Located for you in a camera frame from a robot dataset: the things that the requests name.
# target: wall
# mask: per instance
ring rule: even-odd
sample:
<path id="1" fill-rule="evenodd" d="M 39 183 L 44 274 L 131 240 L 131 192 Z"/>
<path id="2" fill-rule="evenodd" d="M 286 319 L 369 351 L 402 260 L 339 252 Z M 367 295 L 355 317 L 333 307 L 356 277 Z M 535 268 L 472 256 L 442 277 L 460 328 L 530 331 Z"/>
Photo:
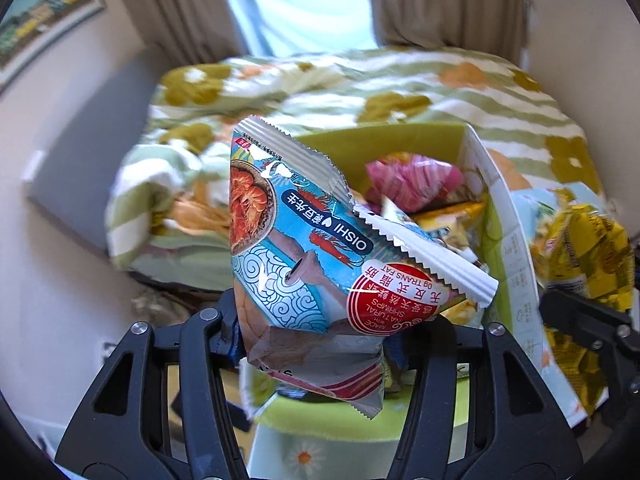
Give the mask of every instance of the wall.
<path id="1" fill-rule="evenodd" d="M 625 0 L 533 0 L 529 71 L 586 131 L 605 192 L 640 231 L 640 25 Z"/>
<path id="2" fill-rule="evenodd" d="M 32 210 L 20 176 L 143 47 L 121 1 L 105 1 L 0 95 L 0 388 L 16 412 L 62 424 L 97 372 L 98 341 L 118 341 L 133 322 L 140 287 Z"/>

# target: sheer curtain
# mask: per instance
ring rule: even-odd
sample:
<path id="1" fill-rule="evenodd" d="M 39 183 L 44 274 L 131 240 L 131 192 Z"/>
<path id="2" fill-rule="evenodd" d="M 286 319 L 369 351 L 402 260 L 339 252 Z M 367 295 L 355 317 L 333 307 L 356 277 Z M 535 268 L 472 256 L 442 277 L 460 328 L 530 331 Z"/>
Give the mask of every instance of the sheer curtain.
<path id="1" fill-rule="evenodd" d="M 229 0 L 254 56 L 375 48 L 369 0 Z"/>

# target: curtain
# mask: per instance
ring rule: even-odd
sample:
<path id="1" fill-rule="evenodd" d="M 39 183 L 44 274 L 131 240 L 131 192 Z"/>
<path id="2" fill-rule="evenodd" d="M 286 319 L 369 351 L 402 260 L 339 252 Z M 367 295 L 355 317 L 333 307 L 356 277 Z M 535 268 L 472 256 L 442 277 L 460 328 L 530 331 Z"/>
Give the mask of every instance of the curtain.
<path id="1" fill-rule="evenodd" d="M 246 54 L 227 0 L 123 0 L 145 43 L 178 65 Z"/>
<path id="2" fill-rule="evenodd" d="M 371 0 L 379 44 L 450 45 L 517 64 L 526 34 L 526 0 Z"/>

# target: bedding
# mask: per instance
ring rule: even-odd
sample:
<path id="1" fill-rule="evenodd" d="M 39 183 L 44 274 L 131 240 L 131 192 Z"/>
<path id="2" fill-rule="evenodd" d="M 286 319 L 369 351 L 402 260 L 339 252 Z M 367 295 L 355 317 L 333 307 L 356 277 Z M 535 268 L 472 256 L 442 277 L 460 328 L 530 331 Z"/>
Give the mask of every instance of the bedding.
<path id="1" fill-rule="evenodd" d="M 251 114 L 302 142 L 364 124 L 463 121 L 511 190 L 578 181 L 601 192 L 582 129 L 499 57 L 387 47 L 229 59 L 174 69 L 156 88 L 106 212 L 117 268 L 206 290 L 231 286 L 230 140 Z"/>

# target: picture frame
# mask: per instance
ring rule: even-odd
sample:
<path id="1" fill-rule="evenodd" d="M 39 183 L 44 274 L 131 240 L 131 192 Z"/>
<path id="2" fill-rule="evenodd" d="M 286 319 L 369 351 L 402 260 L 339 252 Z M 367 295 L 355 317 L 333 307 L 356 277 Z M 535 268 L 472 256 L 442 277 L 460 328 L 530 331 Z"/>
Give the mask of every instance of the picture frame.
<path id="1" fill-rule="evenodd" d="M 104 7 L 103 0 L 14 0 L 0 22 L 0 92 L 49 45 Z"/>

